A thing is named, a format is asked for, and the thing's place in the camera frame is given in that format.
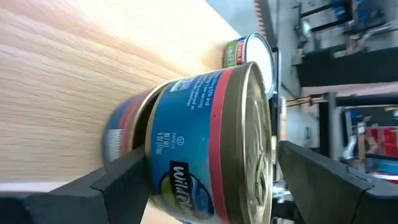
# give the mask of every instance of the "tuna can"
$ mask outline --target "tuna can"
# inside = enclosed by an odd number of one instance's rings
[[[168,84],[150,114],[150,201],[179,220],[268,223],[271,127],[250,62]]]
[[[276,72],[271,47],[264,36],[254,32],[227,44],[224,50],[223,67],[229,68],[247,62],[256,62],[265,84],[267,99],[271,99],[276,86]]]
[[[150,112],[164,86],[134,95],[112,112],[103,136],[105,164],[145,143]]]

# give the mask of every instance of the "pull tab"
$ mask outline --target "pull tab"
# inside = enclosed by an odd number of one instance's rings
[[[263,205],[264,202],[266,201],[266,193],[267,193],[267,187],[266,187],[266,176],[264,175],[264,172],[266,172],[266,163],[265,163],[265,157],[264,157],[264,152],[260,155],[259,162],[257,163],[257,169],[256,169],[256,184],[255,184],[255,193],[256,193],[256,198],[257,202],[259,205]]]

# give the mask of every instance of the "wood grain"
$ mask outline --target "wood grain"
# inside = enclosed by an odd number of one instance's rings
[[[101,167],[122,100],[221,68],[237,37],[202,0],[0,0],[0,181]]]

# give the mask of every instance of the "red stripe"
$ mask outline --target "red stripe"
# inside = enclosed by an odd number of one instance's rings
[[[210,137],[209,137],[209,167],[211,177],[211,190],[213,191],[214,206],[218,216],[223,223],[229,223],[226,213],[223,190],[223,177],[221,173],[220,138],[221,138],[221,116],[223,113],[223,102],[225,89],[231,76],[232,70],[225,70],[218,80],[211,106]]]
[[[122,144],[121,144],[121,155],[125,155],[129,152],[129,149],[127,148],[127,142],[130,138],[131,134],[131,129],[132,127],[132,122],[133,119],[137,116],[137,111],[142,104],[142,101],[145,99],[145,97],[148,95],[148,92],[145,91],[141,93],[140,95],[134,96],[134,99],[132,100],[131,104],[129,107],[124,111],[124,114],[122,116],[122,119],[124,120],[123,123],[120,123],[121,128],[123,129],[123,136],[122,136]]]
[[[128,111],[131,111],[132,108],[135,107],[135,104],[137,103],[136,97],[137,96],[132,96],[130,104],[126,107],[126,109],[124,109],[123,115],[122,115],[121,119],[119,120],[119,129],[123,128],[124,123],[126,122],[126,119],[128,117]]]

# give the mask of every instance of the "wild planet logo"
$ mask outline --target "wild planet logo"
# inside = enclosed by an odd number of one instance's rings
[[[214,206],[205,186],[191,173],[186,162],[170,161],[170,169],[160,182],[160,194],[176,212],[193,220],[214,215]]]

